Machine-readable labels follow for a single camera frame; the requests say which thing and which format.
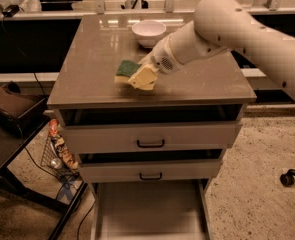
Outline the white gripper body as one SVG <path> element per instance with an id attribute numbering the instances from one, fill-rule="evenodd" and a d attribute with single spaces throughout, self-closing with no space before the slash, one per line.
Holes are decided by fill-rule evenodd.
<path id="1" fill-rule="evenodd" d="M 172 33 L 150 52 L 150 62 L 163 74 L 173 74 L 186 63 L 186 42 L 182 35 Z"/>

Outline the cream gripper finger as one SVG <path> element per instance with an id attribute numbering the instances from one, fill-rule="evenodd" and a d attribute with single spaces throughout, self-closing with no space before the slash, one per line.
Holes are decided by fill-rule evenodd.
<path id="1" fill-rule="evenodd" d="M 139 64 L 140 64 L 140 65 L 149 65 L 149 64 L 153 64 L 152 59 L 151 59 L 151 56 L 150 56 L 150 55 L 145 56 L 144 58 L 142 58 L 142 59 L 139 61 Z"/>
<path id="2" fill-rule="evenodd" d="M 150 91 L 154 89 L 158 69 L 152 64 L 143 64 L 128 80 L 135 89 Z"/>

